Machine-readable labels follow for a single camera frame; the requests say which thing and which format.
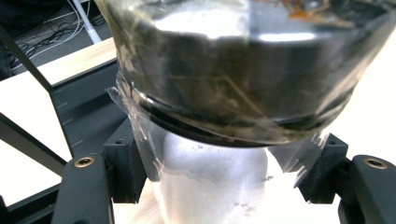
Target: cable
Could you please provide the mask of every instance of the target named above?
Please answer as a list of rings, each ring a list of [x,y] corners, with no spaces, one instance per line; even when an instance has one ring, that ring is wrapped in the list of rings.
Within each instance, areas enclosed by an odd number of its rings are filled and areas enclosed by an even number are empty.
[[[70,35],[69,37],[67,37],[65,40],[62,40],[62,42],[57,41],[59,38],[61,38],[62,35],[64,35],[64,30],[67,30],[67,28],[63,28],[62,30],[60,30],[60,27],[61,27],[62,24],[63,24],[63,23],[61,23],[61,25],[60,25],[59,28],[58,28],[58,31],[57,31],[56,33],[54,33],[52,36],[50,36],[49,38],[46,38],[46,39],[44,40],[44,41],[48,41],[47,43],[40,43],[40,42],[39,42],[39,43],[38,43],[37,45],[35,45],[33,48],[28,49],[28,50],[25,52],[25,54],[28,55],[28,54],[32,54],[32,52],[35,53],[35,51],[36,51],[38,48],[40,48],[40,47],[42,47],[42,46],[45,46],[45,45],[49,45],[49,44],[56,43],[56,42],[59,42],[59,43],[56,44],[56,45],[53,45],[53,46],[51,46],[51,47],[49,47],[49,48],[43,49],[43,50],[39,51],[38,53],[36,53],[36,54],[34,54],[34,55],[32,55],[32,56],[28,56],[29,59],[32,59],[32,58],[34,58],[35,56],[37,56],[38,54],[41,54],[41,53],[43,53],[43,52],[45,52],[45,51],[47,51],[47,50],[49,50],[49,49],[53,49],[53,48],[55,48],[55,47],[60,46],[61,44],[63,44],[63,43],[65,43],[65,42],[71,40],[72,38],[74,38],[76,35],[78,35],[78,34],[84,29],[84,25],[82,25],[82,22],[81,22],[81,19],[80,19],[80,17],[79,17],[78,12],[77,12],[76,9],[74,8],[74,6],[70,3],[69,0],[67,0],[67,2],[68,2],[69,5],[71,6],[71,8],[73,8],[73,11],[74,11],[74,13],[77,15],[77,19],[78,19],[77,27],[76,27],[76,29],[74,30],[73,34],[71,34],[71,35]],[[90,14],[90,9],[91,9],[91,1],[88,2],[87,17],[88,17],[89,14]],[[16,66],[16,67],[13,67],[13,68],[11,69],[11,71],[14,71],[15,69],[17,69],[17,68],[19,68],[19,67],[21,67],[21,66],[22,66],[22,64],[20,64],[20,65],[18,65],[18,66]]]

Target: floor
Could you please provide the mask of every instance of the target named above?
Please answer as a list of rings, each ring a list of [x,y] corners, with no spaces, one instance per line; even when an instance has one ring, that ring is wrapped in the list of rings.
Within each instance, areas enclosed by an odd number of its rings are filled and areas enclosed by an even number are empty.
[[[94,2],[86,1],[82,3],[82,6],[101,39],[110,38],[112,34]],[[14,40],[33,64],[40,66],[92,45],[93,43],[82,24],[82,19],[73,8],[67,5],[51,19]],[[26,68],[18,61],[14,61],[11,70],[16,76],[25,72]]]

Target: table surface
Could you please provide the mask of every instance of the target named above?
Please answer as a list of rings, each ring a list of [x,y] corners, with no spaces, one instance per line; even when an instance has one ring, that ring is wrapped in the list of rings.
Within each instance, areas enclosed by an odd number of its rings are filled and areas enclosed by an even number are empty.
[[[55,84],[115,57],[116,50],[110,38],[44,64],[39,70],[51,84]],[[361,78],[344,112],[326,129],[349,144],[349,158],[367,154],[396,164],[396,146],[393,144],[396,127],[395,59],[396,32],[393,32]],[[1,81],[0,96],[1,113],[65,160],[71,159],[50,97],[28,72]],[[15,203],[61,181],[59,176],[1,140],[0,179],[0,194],[6,204]],[[339,223],[338,198],[334,204],[316,205],[305,203],[300,192],[291,185],[276,186],[276,191],[268,196],[269,200],[274,199],[273,208],[268,214],[262,214],[262,223]],[[140,204],[116,204],[114,210],[116,223],[163,223],[149,182]]]

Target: brass screw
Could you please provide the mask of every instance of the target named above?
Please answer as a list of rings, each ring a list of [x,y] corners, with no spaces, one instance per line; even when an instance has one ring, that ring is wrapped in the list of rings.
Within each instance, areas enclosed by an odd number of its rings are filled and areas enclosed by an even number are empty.
[[[377,160],[377,159],[366,158],[366,159],[364,159],[364,162],[365,162],[367,165],[369,165],[369,166],[371,166],[371,167],[373,167],[373,168],[375,168],[375,169],[380,169],[380,170],[386,170],[386,169],[388,169],[388,166],[387,166],[384,162],[379,161],[379,160]]]
[[[84,168],[87,167],[91,164],[93,164],[95,162],[95,158],[88,156],[88,157],[84,157],[79,159],[78,161],[75,162],[75,166],[78,168]]]

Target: plastic wrap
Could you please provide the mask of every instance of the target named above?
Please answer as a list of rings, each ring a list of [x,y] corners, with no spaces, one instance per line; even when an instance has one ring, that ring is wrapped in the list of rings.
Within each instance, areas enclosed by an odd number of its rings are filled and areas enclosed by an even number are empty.
[[[209,145],[163,129],[130,103],[134,138],[164,223],[262,223],[282,198],[282,172],[309,170],[323,147],[316,135],[272,147]]]
[[[96,2],[127,97],[167,117],[157,120],[211,133],[207,142],[217,144],[285,144],[320,132],[395,23],[380,2]],[[161,126],[189,130],[169,122]]]

